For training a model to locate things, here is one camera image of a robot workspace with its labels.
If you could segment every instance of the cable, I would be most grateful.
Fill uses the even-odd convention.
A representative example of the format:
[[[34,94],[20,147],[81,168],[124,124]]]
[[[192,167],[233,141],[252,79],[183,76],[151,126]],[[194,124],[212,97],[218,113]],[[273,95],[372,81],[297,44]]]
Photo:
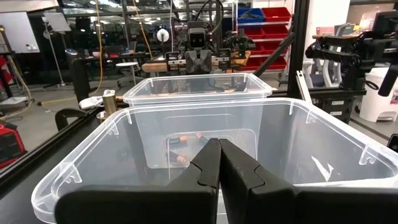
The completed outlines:
[[[205,6],[206,6],[210,1],[211,1],[211,0],[207,0],[207,1],[201,6],[201,8],[200,8],[200,10],[199,10],[199,12],[198,12],[198,14],[197,14],[197,16],[196,16],[196,18],[195,18],[196,21],[199,19],[199,15],[200,15],[200,13],[202,12],[202,10],[205,8]],[[223,6],[223,3],[222,3],[220,0],[217,0],[217,2],[218,2],[218,4],[220,4],[220,6],[221,6],[221,19],[220,19],[220,21],[218,21],[216,27],[211,31],[211,33],[214,33],[214,31],[217,30],[217,28],[220,26],[220,24],[221,24],[221,22],[223,21],[223,18],[224,18],[224,6]]]
[[[172,52],[174,52],[174,38],[173,38],[173,25],[172,25],[172,10],[173,10],[173,0],[170,0],[170,33],[172,38]]]
[[[98,0],[95,0],[95,9],[97,10],[97,21],[100,22],[100,12],[98,10]],[[102,69],[102,40],[101,40],[101,26],[98,27],[98,42],[99,42],[99,70],[100,70],[100,78],[99,78],[99,85],[98,88],[92,93],[94,95],[99,88],[101,87],[102,84],[102,75],[103,75],[103,69]]]
[[[136,11],[137,16],[138,16],[138,18],[139,18],[139,13],[138,13],[138,10],[137,10],[136,2],[133,1],[132,3],[133,3],[133,5],[134,5],[134,10]],[[150,51],[150,46],[149,46],[149,44],[148,44],[147,37],[145,36],[144,27],[142,26],[141,19],[138,19],[138,21],[139,21],[139,25],[141,26],[141,31],[142,31],[142,35],[144,36],[145,43],[147,44],[147,47],[148,47],[148,50],[149,50],[150,59],[152,59],[152,52]]]
[[[97,21],[100,22],[100,12],[98,10],[98,0],[95,0],[95,8],[97,11]],[[90,93],[90,95],[94,95],[95,93],[97,93],[97,91],[101,88],[102,85],[102,79],[103,79],[103,68],[102,68],[102,40],[101,40],[101,26],[98,27],[98,43],[99,43],[99,74],[100,74],[100,78],[99,78],[99,85],[97,87],[97,89]],[[50,104],[50,103],[58,103],[58,102],[62,102],[62,101],[68,101],[68,100],[74,100],[76,99],[76,97],[71,97],[71,98],[65,98],[65,99],[59,99],[59,100],[49,100],[49,101],[42,101],[42,102],[38,102],[37,106],[42,106],[44,104]]]

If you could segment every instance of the white stool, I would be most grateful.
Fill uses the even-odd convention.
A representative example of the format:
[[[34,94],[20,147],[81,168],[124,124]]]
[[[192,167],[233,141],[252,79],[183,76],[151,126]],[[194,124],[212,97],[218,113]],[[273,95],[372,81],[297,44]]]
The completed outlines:
[[[388,68],[374,68],[366,74],[366,79],[381,86],[387,71]],[[398,80],[388,97],[379,96],[377,90],[372,90],[367,85],[365,85],[365,89],[366,95],[362,97],[359,117],[370,122],[395,121],[398,116]]]
[[[132,78],[134,80],[134,85],[137,85],[136,83],[136,74],[134,72],[134,66],[138,66],[138,62],[123,62],[123,63],[117,63],[117,67],[131,67],[131,72],[132,72]]]

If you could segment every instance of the desk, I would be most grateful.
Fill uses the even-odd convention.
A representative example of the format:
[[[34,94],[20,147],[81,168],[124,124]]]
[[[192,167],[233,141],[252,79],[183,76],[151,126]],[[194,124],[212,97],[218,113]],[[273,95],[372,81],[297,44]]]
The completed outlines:
[[[343,35],[342,38],[352,38],[352,37],[357,37],[359,34],[348,34],[348,35]],[[313,39],[318,39],[319,37],[323,37],[323,35],[312,35]]]
[[[142,70],[144,72],[148,72],[148,73],[167,72],[167,65],[166,65],[165,59],[163,58],[163,55],[160,55],[160,56],[152,59],[151,61],[143,64]]]

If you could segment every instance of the shelf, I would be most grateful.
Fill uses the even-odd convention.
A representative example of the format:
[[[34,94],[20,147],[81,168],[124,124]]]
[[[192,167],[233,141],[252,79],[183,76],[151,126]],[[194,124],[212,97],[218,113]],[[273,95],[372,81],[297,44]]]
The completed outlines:
[[[239,26],[258,26],[258,25],[288,25],[289,22],[250,22],[250,23],[238,23]]]
[[[250,55],[250,57],[270,57],[270,56],[271,56],[270,54],[267,54],[267,55]]]
[[[284,69],[272,69],[272,70],[266,70],[263,74],[275,74],[275,73],[281,73],[284,72]],[[246,71],[242,71],[244,73],[253,73],[255,72],[255,70],[246,70]]]
[[[253,39],[254,42],[269,42],[269,41],[282,41],[284,38],[276,38],[276,39]]]

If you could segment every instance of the clear plastic bin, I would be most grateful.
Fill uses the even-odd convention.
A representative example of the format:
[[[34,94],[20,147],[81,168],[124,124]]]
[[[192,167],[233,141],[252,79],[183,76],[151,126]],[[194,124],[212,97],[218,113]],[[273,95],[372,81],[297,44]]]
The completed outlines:
[[[57,200],[86,185],[166,186],[209,138],[295,185],[398,186],[398,154],[301,100],[137,106],[112,114],[37,184],[34,212],[54,223]],[[226,223],[222,194],[218,212]]]
[[[130,106],[265,98],[272,88],[250,73],[147,78],[123,95]]]

